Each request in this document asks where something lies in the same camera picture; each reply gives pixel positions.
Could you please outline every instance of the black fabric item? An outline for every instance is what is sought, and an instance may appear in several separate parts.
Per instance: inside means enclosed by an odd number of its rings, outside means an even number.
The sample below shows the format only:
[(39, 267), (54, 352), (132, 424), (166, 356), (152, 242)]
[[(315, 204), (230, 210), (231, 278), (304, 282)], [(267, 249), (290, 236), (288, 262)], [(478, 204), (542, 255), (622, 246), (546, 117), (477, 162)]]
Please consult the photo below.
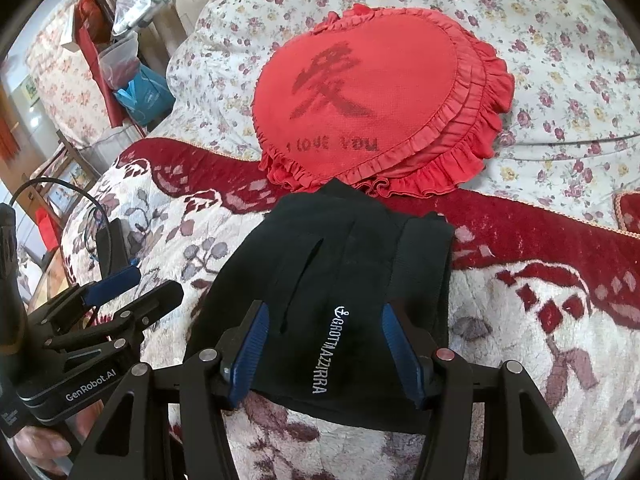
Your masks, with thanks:
[(215, 346), (260, 299), (270, 332), (253, 390), (339, 424), (424, 433), (428, 414), (404, 397), (382, 307), (401, 301), (447, 345), (452, 236), (436, 213), (390, 211), (338, 180), (285, 196), (220, 270), (185, 358)]

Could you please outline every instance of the fleece blanket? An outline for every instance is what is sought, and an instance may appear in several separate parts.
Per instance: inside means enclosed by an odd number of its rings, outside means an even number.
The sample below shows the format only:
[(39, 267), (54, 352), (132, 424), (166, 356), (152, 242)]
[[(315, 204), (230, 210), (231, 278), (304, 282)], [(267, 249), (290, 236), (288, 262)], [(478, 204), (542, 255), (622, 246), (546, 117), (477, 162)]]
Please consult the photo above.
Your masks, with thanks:
[[(182, 283), (182, 305), (146, 330), (142, 359), (181, 362), (198, 300), (235, 248), (285, 191), (256, 162), (173, 139), (145, 139), (122, 153), (93, 190), (126, 226), (140, 261), (137, 288), (104, 307), (101, 321), (153, 287)], [(618, 197), (621, 229), (603, 228), (498, 197), (459, 189), (392, 209), (435, 210), (456, 227), (450, 282), (450, 346), (469, 362), (521, 361), (541, 389), (589, 480), (613, 480), (640, 435), (640, 194)], [(72, 280), (100, 278), (90, 204), (73, 212), (62, 248)], [(172, 424), (180, 434), (179, 414)], [(422, 437), (341, 427), (250, 394), (226, 416), (240, 478), (411, 478)], [(478, 471), (476, 416), (467, 464)]]

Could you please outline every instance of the red ruffle trim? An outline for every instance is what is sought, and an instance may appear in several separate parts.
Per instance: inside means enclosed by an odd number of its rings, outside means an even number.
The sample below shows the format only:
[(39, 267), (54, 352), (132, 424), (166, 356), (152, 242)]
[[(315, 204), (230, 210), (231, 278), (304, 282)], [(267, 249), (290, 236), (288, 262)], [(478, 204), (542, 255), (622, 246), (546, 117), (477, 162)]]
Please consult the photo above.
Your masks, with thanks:
[[(436, 10), (369, 9), (356, 4), (342, 19), (331, 12), (311, 33), (351, 28), (393, 14), (422, 16), (447, 33), (458, 58), (455, 82), (444, 104), (419, 131), (335, 176), (372, 196), (444, 194), (475, 177), (484, 168), (482, 160), (494, 155), (492, 143), (502, 128), (498, 114), (511, 108), (514, 79), (491, 45)], [(314, 191), (330, 180), (280, 152), (255, 116), (254, 127), (262, 147), (260, 168), (267, 171), (271, 182), (290, 190)]]

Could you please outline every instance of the finger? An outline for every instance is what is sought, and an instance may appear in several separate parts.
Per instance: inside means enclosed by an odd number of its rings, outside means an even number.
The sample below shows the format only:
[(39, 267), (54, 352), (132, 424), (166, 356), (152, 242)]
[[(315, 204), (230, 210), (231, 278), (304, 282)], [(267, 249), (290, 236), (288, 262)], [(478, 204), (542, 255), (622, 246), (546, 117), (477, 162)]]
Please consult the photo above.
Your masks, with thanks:
[(44, 471), (48, 471), (58, 476), (65, 476), (65, 472), (62, 471), (62, 469), (60, 469), (53, 460), (49, 460), (47, 458), (31, 458), (30, 462), (34, 466), (44, 469)]
[(103, 409), (104, 404), (99, 400), (81, 412), (78, 412), (76, 415), (76, 427), (78, 428), (78, 433), (80, 433), (84, 438), (89, 436), (91, 428), (94, 426), (95, 421), (98, 420)]
[(69, 443), (53, 430), (27, 426), (14, 437), (15, 445), (28, 458), (58, 458), (71, 452)]

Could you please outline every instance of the red pillow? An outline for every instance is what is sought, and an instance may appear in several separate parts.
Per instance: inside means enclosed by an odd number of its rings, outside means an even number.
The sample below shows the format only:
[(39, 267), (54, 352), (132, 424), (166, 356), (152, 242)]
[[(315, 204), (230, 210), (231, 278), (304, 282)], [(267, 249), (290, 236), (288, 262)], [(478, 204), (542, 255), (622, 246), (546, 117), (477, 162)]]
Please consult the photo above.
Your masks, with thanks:
[(494, 48), (444, 14), (356, 4), (262, 69), (260, 167), (291, 190), (337, 177), (372, 195), (446, 193), (493, 156), (513, 88)]

